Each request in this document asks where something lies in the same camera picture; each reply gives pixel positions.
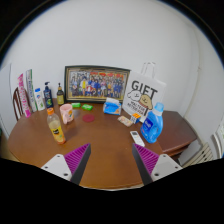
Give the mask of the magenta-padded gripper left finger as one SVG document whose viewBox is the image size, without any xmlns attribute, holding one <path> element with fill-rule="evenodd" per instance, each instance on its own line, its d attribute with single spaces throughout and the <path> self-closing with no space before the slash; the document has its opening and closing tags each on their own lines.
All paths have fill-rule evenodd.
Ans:
<svg viewBox="0 0 224 224">
<path fill-rule="evenodd" d="M 90 154 L 91 144 L 87 143 L 66 155 L 56 154 L 42 166 L 42 169 L 79 185 Z"/>
</svg>

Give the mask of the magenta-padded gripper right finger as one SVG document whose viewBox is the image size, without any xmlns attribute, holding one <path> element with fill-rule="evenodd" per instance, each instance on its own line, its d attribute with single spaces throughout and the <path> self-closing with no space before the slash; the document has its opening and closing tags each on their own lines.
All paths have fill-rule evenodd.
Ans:
<svg viewBox="0 0 224 224">
<path fill-rule="evenodd" d="M 150 184 L 182 169 L 182 167 L 167 154 L 158 155 L 138 144 L 132 145 L 132 154 L 144 185 Z"/>
</svg>

